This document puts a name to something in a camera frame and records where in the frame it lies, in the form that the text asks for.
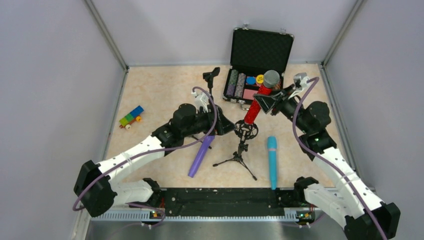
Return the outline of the cyan toy microphone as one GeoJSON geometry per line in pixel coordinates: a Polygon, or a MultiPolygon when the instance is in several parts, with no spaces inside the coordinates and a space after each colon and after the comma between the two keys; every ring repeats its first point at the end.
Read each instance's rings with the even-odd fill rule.
{"type": "Polygon", "coordinates": [[[275,136],[269,136],[266,142],[268,152],[268,173],[270,188],[272,190],[277,189],[278,183],[278,169],[277,169],[277,139],[275,136]]]}

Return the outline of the colourful toy block car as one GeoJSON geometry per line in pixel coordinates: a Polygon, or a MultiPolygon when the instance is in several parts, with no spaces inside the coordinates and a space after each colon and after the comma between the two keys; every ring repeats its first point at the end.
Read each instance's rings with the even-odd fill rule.
{"type": "Polygon", "coordinates": [[[133,123],[139,123],[142,121],[141,114],[144,112],[144,109],[138,105],[132,111],[130,111],[127,115],[121,118],[119,122],[119,127],[121,129],[129,130],[132,127],[133,123]]]}

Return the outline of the blue dealer chip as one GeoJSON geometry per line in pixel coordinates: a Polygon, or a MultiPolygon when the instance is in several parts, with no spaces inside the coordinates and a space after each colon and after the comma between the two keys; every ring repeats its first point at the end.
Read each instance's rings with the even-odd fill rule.
{"type": "Polygon", "coordinates": [[[253,76],[248,76],[246,78],[246,84],[247,85],[255,85],[256,84],[256,78],[253,76]]]}

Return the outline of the round base clip mic stand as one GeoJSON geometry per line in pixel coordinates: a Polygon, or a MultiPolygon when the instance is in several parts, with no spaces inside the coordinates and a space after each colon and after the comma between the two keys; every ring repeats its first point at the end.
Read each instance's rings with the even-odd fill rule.
{"type": "Polygon", "coordinates": [[[212,71],[204,72],[202,74],[203,79],[207,82],[209,95],[211,96],[212,99],[214,99],[213,97],[214,78],[220,74],[220,71],[221,71],[220,67],[215,67],[212,71]]]}

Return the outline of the yellow dealer chip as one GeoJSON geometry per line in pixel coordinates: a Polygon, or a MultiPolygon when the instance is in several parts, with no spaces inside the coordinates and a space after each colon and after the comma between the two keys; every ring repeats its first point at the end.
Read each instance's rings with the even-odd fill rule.
{"type": "Polygon", "coordinates": [[[262,85],[263,82],[264,82],[264,75],[263,74],[257,75],[256,78],[255,78],[255,80],[256,80],[256,83],[258,85],[262,85]]]}

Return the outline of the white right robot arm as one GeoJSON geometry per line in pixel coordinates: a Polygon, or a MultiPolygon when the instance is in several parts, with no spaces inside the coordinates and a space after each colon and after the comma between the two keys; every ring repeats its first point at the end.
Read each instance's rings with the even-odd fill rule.
{"type": "Polygon", "coordinates": [[[331,180],[337,193],[329,192],[313,177],[300,177],[294,184],[306,201],[337,222],[349,240],[390,240],[396,236],[401,212],[395,203],[385,203],[364,184],[343,157],[326,127],[331,122],[327,103],[314,101],[304,107],[302,100],[290,98],[285,91],[275,95],[255,94],[265,113],[281,112],[292,122],[302,151],[331,180]]]}

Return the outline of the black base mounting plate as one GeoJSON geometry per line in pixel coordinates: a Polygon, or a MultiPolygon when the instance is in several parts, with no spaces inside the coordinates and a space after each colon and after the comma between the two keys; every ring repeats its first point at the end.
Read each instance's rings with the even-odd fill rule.
{"type": "Polygon", "coordinates": [[[318,207],[292,188],[162,188],[145,205],[170,217],[282,217],[289,210],[311,214],[318,207]]]}

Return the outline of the red glitter microphone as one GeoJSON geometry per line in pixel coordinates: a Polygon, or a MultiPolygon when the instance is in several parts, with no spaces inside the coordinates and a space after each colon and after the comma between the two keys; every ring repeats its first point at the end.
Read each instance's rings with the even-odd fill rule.
{"type": "Polygon", "coordinates": [[[275,85],[280,82],[280,74],[276,70],[268,70],[263,74],[263,82],[254,95],[254,100],[247,111],[244,122],[248,125],[253,125],[260,110],[264,99],[266,99],[273,91],[275,85]]]}

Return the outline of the purple green chip stack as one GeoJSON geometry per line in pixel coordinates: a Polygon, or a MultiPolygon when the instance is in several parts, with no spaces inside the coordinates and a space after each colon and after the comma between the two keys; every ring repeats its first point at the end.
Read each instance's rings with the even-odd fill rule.
{"type": "Polygon", "coordinates": [[[229,81],[226,89],[226,95],[235,97],[236,96],[236,86],[238,81],[239,72],[235,69],[231,70],[229,75],[229,81]]]}

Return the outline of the purple toy microphone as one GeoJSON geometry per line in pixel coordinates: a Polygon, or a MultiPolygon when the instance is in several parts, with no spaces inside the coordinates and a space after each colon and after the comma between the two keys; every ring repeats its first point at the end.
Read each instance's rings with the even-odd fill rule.
{"type": "Polygon", "coordinates": [[[188,176],[190,178],[193,178],[196,173],[199,170],[199,167],[208,151],[208,149],[210,148],[211,143],[213,142],[213,140],[215,139],[214,135],[208,135],[206,136],[202,141],[201,141],[201,146],[194,158],[193,163],[191,164],[191,167],[188,171],[188,176]]]}

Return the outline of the aluminium front rail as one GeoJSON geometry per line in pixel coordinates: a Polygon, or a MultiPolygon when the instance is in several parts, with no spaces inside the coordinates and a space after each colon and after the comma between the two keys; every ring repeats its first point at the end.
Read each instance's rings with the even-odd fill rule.
{"type": "Polygon", "coordinates": [[[167,217],[164,210],[147,206],[145,202],[136,202],[115,206],[100,216],[89,219],[84,238],[87,240],[117,240],[132,233],[158,230],[161,227],[174,227],[177,224],[225,224],[242,222],[280,222],[286,225],[305,226],[314,223],[316,213],[300,214],[299,209],[290,209],[284,216],[250,216],[250,217],[207,217],[207,216],[172,216],[167,217]]]}

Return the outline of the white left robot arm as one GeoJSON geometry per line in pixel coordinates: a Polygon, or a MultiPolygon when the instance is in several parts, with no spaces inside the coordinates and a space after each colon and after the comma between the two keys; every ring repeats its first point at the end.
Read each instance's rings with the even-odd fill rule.
{"type": "Polygon", "coordinates": [[[192,104],[181,104],[167,123],[132,148],[98,163],[85,162],[73,188],[78,197],[73,210],[85,209],[91,217],[98,217],[114,206],[148,202],[154,193],[153,180],[144,178],[135,184],[123,184],[122,180],[144,165],[185,148],[184,140],[189,136],[223,136],[234,129],[235,124],[218,105],[198,112],[192,104]]]}

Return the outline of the shock mount tripod mic stand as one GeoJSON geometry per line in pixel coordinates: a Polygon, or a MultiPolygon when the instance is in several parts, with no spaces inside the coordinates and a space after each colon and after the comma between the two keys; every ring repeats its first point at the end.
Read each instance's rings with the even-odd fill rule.
{"type": "Polygon", "coordinates": [[[212,166],[217,167],[227,162],[237,162],[241,164],[251,174],[252,178],[255,181],[257,181],[258,180],[257,177],[252,173],[252,171],[246,165],[242,154],[243,152],[248,151],[249,144],[247,143],[247,141],[254,139],[258,135],[259,128],[255,123],[249,124],[249,123],[246,123],[244,120],[239,120],[235,123],[234,132],[236,136],[239,138],[239,144],[237,147],[237,151],[235,151],[232,154],[233,158],[215,163],[212,166]]]}

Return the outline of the black poker chip case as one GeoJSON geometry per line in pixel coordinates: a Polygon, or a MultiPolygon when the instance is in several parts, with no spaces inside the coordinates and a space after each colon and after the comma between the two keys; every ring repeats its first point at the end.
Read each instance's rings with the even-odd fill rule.
{"type": "MultiPolygon", "coordinates": [[[[294,43],[294,35],[286,32],[273,32],[251,28],[235,28],[232,32],[230,67],[226,77],[222,98],[231,103],[250,105],[252,100],[226,95],[231,70],[247,77],[263,75],[268,70],[280,74],[279,83],[273,92],[280,90],[284,84],[284,75],[294,43]]],[[[244,89],[259,90],[261,84],[244,84],[244,89]]]]}

